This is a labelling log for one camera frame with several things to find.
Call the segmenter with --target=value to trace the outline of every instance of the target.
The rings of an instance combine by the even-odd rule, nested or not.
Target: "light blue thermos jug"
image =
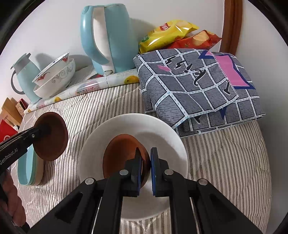
[[[85,6],[80,35],[98,74],[106,76],[135,68],[138,42],[125,5]]]
[[[31,103],[35,103],[41,98],[33,92],[36,84],[33,83],[32,80],[40,73],[40,70],[34,63],[31,62],[29,59],[30,55],[30,53],[23,54],[11,67],[11,69],[15,69],[11,77],[11,86],[16,93],[26,94]],[[23,91],[18,91],[13,84],[13,76],[15,74],[17,75],[19,85]]]

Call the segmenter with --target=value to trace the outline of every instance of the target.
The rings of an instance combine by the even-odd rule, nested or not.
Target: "red chip bag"
[[[202,49],[209,50],[221,40],[216,34],[203,30],[192,37],[186,37],[167,46],[167,49]]]
[[[15,135],[17,131],[9,124],[2,120],[0,123],[0,142],[7,140],[9,137]]]

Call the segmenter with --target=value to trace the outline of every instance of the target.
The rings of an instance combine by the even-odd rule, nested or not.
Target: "striped tablecloth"
[[[66,122],[65,152],[45,162],[38,186],[18,183],[17,162],[12,177],[30,226],[39,221],[80,183],[78,162],[84,142],[101,123],[126,113],[143,113],[138,84],[128,84],[76,96],[26,114],[20,130],[32,127],[45,112],[57,112]],[[193,180],[206,178],[263,233],[271,207],[271,175],[265,143],[257,121],[182,138]],[[171,233],[170,211],[149,220],[121,221],[120,233]]]

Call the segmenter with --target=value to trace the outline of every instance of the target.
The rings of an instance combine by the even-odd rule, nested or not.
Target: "potato chip bag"
[[[203,30],[196,35],[186,37],[171,43],[166,48],[186,48],[186,49],[203,49],[209,50],[221,40],[216,34]]]
[[[198,26],[185,20],[171,20],[155,28],[142,38],[139,42],[140,54],[161,49],[197,29],[199,29]]]

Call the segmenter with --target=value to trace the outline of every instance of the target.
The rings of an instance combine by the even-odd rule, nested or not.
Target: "blue gripper pad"
[[[155,196],[155,192],[156,192],[156,174],[155,174],[155,164],[154,164],[154,157],[153,157],[152,149],[150,151],[150,157],[151,157],[152,191],[153,191],[153,196]]]

